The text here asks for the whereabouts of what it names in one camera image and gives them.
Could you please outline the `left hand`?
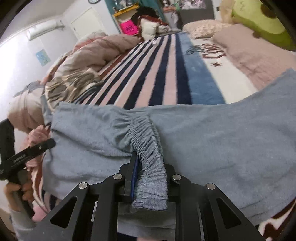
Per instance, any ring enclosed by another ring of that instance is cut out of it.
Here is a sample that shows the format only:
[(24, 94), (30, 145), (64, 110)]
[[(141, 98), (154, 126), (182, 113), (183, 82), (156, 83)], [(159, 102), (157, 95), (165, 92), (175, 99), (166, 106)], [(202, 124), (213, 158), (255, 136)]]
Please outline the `left hand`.
[(32, 203), (34, 201), (33, 196), (33, 183), (31, 180), (27, 181), (24, 185), (19, 185), (15, 183), (8, 182), (4, 187), (4, 194), (9, 204), (9, 208), (13, 211), (21, 212), (21, 206), (16, 200), (16, 195), (18, 191), (22, 191), (22, 200)]

